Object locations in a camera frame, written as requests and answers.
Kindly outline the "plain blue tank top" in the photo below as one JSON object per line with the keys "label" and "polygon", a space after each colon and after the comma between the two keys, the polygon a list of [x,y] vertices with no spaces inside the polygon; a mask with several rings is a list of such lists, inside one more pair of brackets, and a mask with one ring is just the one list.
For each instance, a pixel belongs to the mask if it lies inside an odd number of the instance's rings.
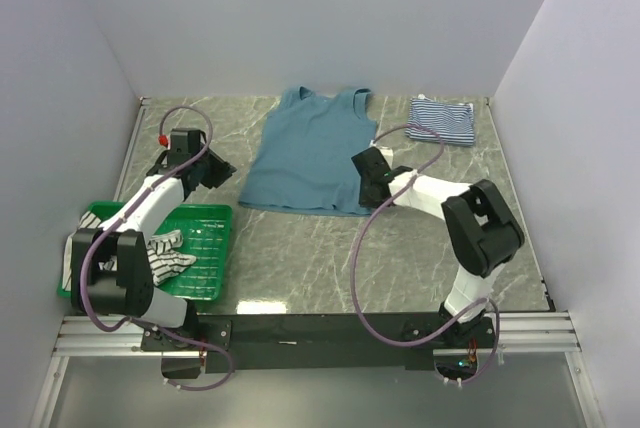
{"label": "plain blue tank top", "polygon": [[259,149],[239,195],[257,210],[320,216],[367,216],[352,157],[370,146],[377,123],[368,88],[333,97],[299,86],[267,115]]}

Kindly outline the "blue white striped tank top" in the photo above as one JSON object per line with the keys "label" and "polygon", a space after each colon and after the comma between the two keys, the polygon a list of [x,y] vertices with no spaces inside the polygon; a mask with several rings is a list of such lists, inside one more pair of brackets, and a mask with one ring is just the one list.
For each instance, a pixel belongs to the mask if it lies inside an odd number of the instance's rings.
{"label": "blue white striped tank top", "polygon": [[418,95],[410,101],[408,138],[472,147],[476,142],[475,110],[472,103],[444,103]]}

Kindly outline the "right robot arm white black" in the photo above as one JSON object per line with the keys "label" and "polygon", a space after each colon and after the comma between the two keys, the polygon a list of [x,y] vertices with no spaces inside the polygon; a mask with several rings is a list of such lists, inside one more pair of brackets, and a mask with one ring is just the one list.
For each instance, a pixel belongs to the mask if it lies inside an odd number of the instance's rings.
{"label": "right robot arm white black", "polygon": [[498,187],[482,179],[476,183],[451,182],[406,166],[392,168],[383,151],[372,145],[354,155],[360,176],[359,204],[372,211],[371,224],[391,206],[411,208],[446,225],[458,270],[442,303],[439,329],[444,343],[460,347],[490,303],[493,285],[525,241],[524,232]]}

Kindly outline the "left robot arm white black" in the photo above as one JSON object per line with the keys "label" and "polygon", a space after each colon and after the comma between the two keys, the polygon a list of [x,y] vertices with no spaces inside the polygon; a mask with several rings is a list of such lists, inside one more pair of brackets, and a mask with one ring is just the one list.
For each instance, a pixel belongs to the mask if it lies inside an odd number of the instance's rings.
{"label": "left robot arm white black", "polygon": [[71,306],[88,315],[122,315],[164,328],[176,349],[200,336],[195,304],[155,286],[148,243],[199,186],[218,188],[235,172],[199,129],[173,129],[141,188],[115,215],[71,237]]}

